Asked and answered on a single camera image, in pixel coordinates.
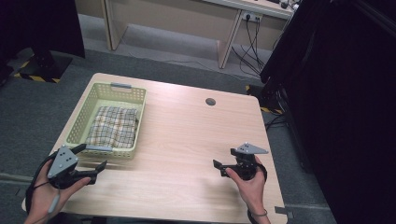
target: gray carpet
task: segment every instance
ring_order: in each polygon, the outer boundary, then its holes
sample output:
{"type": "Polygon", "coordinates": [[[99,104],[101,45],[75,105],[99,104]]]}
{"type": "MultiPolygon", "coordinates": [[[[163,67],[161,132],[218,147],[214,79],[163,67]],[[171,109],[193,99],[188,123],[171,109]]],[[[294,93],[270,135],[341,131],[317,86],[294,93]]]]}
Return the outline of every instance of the gray carpet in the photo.
{"type": "MultiPolygon", "coordinates": [[[[23,51],[20,60],[28,55],[29,51],[23,51]]],[[[86,59],[74,58],[59,84],[11,77],[0,89],[0,173],[34,174],[95,73],[240,94],[246,94],[247,84],[262,85],[258,79],[240,80],[245,77],[86,50],[86,59]]],[[[262,115],[266,122],[275,117],[262,115]]],[[[271,128],[268,136],[283,199],[288,211],[293,213],[289,223],[335,223],[315,177],[304,173],[299,165],[288,128],[271,128]]],[[[15,191],[23,190],[26,185],[5,181],[0,184],[0,222],[22,223],[25,218],[22,198],[15,196],[15,191]]]]}

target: wrist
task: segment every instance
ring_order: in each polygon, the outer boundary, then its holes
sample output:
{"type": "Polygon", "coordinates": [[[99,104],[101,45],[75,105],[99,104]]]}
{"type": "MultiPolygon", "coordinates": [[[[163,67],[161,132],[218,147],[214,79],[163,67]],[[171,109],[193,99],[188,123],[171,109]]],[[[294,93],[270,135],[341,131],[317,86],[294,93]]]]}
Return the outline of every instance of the wrist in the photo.
{"type": "Polygon", "coordinates": [[[263,212],[260,212],[260,213],[253,213],[253,212],[250,211],[250,214],[251,214],[253,217],[266,217],[266,216],[268,215],[268,212],[267,212],[267,210],[263,209],[263,212]]]}
{"type": "Polygon", "coordinates": [[[250,211],[251,214],[257,214],[257,215],[262,215],[267,212],[267,210],[265,210],[264,205],[262,203],[256,203],[255,205],[248,204],[247,209],[250,211]]]}
{"type": "Polygon", "coordinates": [[[24,224],[33,224],[33,223],[44,224],[47,222],[48,218],[49,218],[48,216],[38,217],[38,216],[29,215],[23,223],[24,224]]]}

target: wooden table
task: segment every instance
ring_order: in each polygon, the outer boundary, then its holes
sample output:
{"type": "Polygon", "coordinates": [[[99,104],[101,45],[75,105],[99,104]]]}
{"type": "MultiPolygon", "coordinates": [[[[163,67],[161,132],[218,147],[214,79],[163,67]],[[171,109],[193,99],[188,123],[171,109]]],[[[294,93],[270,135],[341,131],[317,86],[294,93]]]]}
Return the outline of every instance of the wooden table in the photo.
{"type": "MultiPolygon", "coordinates": [[[[212,160],[235,164],[231,147],[249,142],[270,150],[256,98],[175,84],[95,74],[83,92],[53,150],[64,143],[83,98],[96,81],[130,84],[147,90],[134,158],[112,162],[69,200],[68,213],[104,217],[248,223],[247,208],[235,183],[220,177],[212,160]],[[207,105],[212,98],[215,105],[207,105]]],[[[273,223],[284,207],[272,153],[259,155],[268,171],[264,204],[273,223]]],[[[89,162],[79,170],[91,169],[89,162]]]]}

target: hole in table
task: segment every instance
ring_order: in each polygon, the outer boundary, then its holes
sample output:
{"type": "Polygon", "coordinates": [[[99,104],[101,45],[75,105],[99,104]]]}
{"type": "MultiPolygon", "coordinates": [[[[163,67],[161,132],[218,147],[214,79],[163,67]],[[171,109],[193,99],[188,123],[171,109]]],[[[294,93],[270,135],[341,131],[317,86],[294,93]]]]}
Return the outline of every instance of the hole in table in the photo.
{"type": "Polygon", "coordinates": [[[206,101],[207,105],[215,105],[216,104],[215,99],[212,99],[212,98],[207,98],[205,101],[206,101]]]}

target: white desk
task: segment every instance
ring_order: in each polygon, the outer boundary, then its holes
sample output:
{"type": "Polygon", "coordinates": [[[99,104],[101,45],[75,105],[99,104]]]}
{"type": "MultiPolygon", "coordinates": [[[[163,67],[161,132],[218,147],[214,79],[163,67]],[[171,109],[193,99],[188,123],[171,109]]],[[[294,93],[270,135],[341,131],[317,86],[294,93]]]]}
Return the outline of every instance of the white desk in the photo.
{"type": "MultiPolygon", "coordinates": [[[[95,81],[119,82],[147,90],[136,152],[131,161],[109,162],[93,186],[72,196],[65,212],[104,217],[248,223],[235,183],[221,177],[212,160],[235,164],[231,147],[244,142],[270,149],[256,98],[222,91],[96,74],[95,81]],[[213,98],[216,104],[205,103],[213,98]]],[[[83,100],[78,102],[56,145],[64,143],[83,100]]],[[[264,205],[272,223],[284,207],[272,153],[259,155],[268,171],[264,205]]],[[[83,162],[78,169],[91,169],[83,162]]]]}
{"type": "MultiPolygon", "coordinates": [[[[250,44],[247,28],[245,24],[241,26],[245,10],[263,14],[259,49],[272,50],[291,15],[290,9],[266,0],[102,0],[101,3],[76,0],[76,3],[78,13],[93,16],[102,13],[109,49],[117,48],[128,24],[138,24],[218,40],[220,68],[225,67],[232,44],[250,44]]],[[[251,22],[249,26],[251,32],[255,31],[255,24],[251,22]]]]}

